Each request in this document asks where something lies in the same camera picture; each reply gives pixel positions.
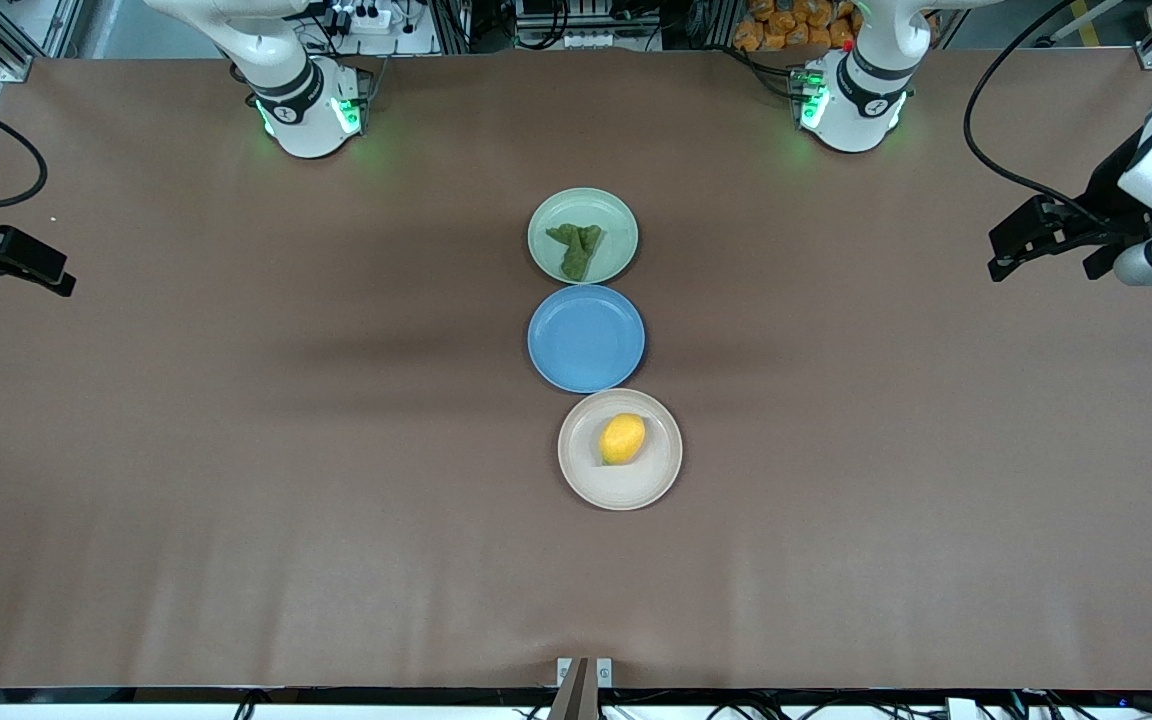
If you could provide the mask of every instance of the green vegetable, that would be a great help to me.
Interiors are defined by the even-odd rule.
[[[573,223],[561,223],[556,228],[548,228],[545,234],[567,245],[561,268],[563,274],[576,282],[585,279],[589,260],[593,258],[594,248],[602,237],[602,228],[598,225],[579,228]]]

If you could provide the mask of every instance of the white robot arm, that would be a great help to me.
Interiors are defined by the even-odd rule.
[[[308,0],[145,0],[203,32],[256,94],[265,132],[297,158],[320,158],[361,135],[370,76],[310,58],[285,17]]]
[[[1002,281],[1045,255],[1098,247],[1083,260],[1087,278],[1112,271],[1127,285],[1152,285],[1152,111],[1139,131],[1096,168],[1075,202],[1093,217],[1038,195],[993,228],[993,279]]]
[[[832,50],[806,65],[801,79],[812,99],[796,105],[803,129],[829,147],[863,152],[900,122],[909,81],[932,45],[924,9],[980,8],[1001,0],[856,0],[865,24],[851,50]]]

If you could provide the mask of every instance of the lemon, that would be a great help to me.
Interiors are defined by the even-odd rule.
[[[643,447],[643,438],[649,430],[643,418],[635,414],[614,416],[598,438],[598,450],[605,465],[624,465]]]

